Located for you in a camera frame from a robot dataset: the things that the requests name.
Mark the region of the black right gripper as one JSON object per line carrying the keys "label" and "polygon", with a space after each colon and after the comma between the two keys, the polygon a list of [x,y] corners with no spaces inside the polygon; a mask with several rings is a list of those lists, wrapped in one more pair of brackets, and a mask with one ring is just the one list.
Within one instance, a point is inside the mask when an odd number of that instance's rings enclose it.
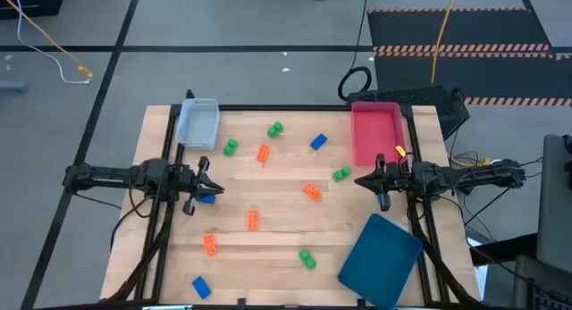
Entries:
{"label": "black right gripper", "polygon": [[380,205],[383,212],[387,212],[391,208],[390,191],[402,192],[414,188],[409,176],[402,171],[400,164],[386,163],[384,154],[378,154],[376,168],[371,173],[356,178],[355,183],[372,192],[378,192],[376,195],[382,193],[385,195],[384,205]]}

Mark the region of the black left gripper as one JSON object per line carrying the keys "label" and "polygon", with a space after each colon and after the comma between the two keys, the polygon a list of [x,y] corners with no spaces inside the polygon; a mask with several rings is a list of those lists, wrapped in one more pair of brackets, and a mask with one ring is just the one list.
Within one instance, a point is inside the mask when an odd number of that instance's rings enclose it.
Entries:
{"label": "black left gripper", "polygon": [[207,175],[210,163],[206,156],[201,156],[198,161],[198,170],[194,172],[187,165],[178,165],[175,173],[175,189],[177,192],[189,194],[189,198],[183,204],[182,211],[186,215],[193,215],[196,207],[194,199],[220,195],[224,188],[213,182]]}

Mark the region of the pink plastic bin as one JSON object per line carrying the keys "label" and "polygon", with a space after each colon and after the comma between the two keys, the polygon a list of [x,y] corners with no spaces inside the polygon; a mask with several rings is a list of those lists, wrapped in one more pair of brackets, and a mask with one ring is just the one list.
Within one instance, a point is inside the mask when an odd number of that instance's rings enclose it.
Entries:
{"label": "pink plastic bin", "polygon": [[378,154],[386,163],[401,158],[397,147],[405,148],[401,110],[393,102],[355,102],[351,106],[354,162],[374,166]]}

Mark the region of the grey plastic bin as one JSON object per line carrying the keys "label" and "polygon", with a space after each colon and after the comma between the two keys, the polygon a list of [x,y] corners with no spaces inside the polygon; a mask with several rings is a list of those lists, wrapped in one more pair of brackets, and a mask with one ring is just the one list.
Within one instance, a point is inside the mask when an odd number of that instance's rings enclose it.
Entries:
{"label": "grey plastic bin", "polygon": [[215,99],[186,99],[181,105],[175,139],[188,150],[213,150],[220,120],[219,104]]}

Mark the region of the blue plastic tray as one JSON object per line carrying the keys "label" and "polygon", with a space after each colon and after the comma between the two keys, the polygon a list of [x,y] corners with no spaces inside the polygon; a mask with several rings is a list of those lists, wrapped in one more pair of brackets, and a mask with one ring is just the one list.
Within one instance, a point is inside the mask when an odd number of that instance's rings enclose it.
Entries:
{"label": "blue plastic tray", "polygon": [[378,310],[398,305],[422,242],[379,214],[368,218],[338,281]]}

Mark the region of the black computer case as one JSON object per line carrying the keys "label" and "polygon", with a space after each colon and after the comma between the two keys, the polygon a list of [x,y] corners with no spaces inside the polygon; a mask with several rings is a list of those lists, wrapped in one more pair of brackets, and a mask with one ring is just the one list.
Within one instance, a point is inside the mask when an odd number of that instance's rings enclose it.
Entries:
{"label": "black computer case", "polygon": [[346,100],[347,104],[354,102],[394,102],[400,105],[434,106],[444,139],[453,135],[470,117],[464,104],[463,93],[458,88],[449,92],[443,86],[356,92],[349,94]]}

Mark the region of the black hazard-striped floor mat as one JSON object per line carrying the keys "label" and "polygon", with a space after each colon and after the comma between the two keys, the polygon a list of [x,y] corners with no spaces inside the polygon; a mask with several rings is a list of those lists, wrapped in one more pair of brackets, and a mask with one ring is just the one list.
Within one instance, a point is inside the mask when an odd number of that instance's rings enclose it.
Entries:
{"label": "black hazard-striped floor mat", "polygon": [[572,107],[572,54],[526,8],[377,9],[367,14],[381,90],[458,88],[470,105]]}

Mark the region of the dark shelf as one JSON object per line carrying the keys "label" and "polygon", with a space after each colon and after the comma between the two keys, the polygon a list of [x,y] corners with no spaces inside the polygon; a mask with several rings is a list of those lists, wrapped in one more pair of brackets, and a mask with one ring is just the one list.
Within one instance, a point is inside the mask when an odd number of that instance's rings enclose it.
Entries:
{"label": "dark shelf", "polygon": [[519,256],[536,258],[537,234],[531,233],[469,248],[474,266],[513,262]]}

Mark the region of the grey flat panel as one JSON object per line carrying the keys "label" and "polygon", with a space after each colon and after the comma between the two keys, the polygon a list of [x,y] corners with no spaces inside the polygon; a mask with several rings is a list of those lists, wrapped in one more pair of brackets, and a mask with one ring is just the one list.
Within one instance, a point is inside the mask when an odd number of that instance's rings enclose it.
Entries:
{"label": "grey flat panel", "polygon": [[572,274],[572,136],[543,139],[536,255]]}

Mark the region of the grey box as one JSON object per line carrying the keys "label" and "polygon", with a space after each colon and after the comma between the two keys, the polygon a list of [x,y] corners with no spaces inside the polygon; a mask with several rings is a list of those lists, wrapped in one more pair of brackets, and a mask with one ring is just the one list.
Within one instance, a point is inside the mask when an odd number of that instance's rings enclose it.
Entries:
{"label": "grey box", "polygon": [[525,310],[572,310],[572,274],[518,256],[512,305]]}

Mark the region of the grey-blue furniture foot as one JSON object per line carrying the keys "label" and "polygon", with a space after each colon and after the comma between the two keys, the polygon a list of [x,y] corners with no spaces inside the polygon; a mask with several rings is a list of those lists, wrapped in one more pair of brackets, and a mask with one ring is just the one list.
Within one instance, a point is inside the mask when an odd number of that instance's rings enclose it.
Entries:
{"label": "grey-blue furniture foot", "polygon": [[0,80],[0,91],[15,91],[26,93],[28,84],[21,80]]}

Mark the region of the dark box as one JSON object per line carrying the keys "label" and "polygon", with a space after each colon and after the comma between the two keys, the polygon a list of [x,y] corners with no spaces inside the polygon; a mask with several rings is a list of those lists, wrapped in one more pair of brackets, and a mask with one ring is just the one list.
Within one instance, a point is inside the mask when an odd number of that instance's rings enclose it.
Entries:
{"label": "dark box", "polygon": [[[56,16],[63,0],[20,0],[20,8],[29,17]],[[0,0],[0,20],[17,19],[19,13],[5,0]]]}

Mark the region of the black aluminium table frame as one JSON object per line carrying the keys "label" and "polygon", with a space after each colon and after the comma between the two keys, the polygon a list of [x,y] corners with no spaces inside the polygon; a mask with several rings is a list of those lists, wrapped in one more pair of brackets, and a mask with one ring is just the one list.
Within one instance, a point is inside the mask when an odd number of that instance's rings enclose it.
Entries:
{"label": "black aluminium table frame", "polygon": [[[227,157],[208,153],[210,177],[225,192],[214,206],[200,206],[193,216],[181,203],[157,210],[172,222],[166,248],[147,276],[147,292],[163,303],[198,304],[191,282],[206,278],[210,306],[347,306],[355,293],[337,279],[366,219],[379,209],[372,194],[352,180],[336,182],[338,165],[351,163],[352,131],[346,105],[223,105],[221,139],[236,138],[239,150]],[[268,128],[283,125],[277,138]],[[310,143],[320,133],[325,144]],[[257,160],[261,145],[270,147],[265,164]],[[304,192],[312,183],[322,199]],[[257,209],[258,230],[248,230],[248,211]],[[203,237],[214,234],[217,253],[208,256]],[[308,270],[299,258],[307,249],[316,261]]]}

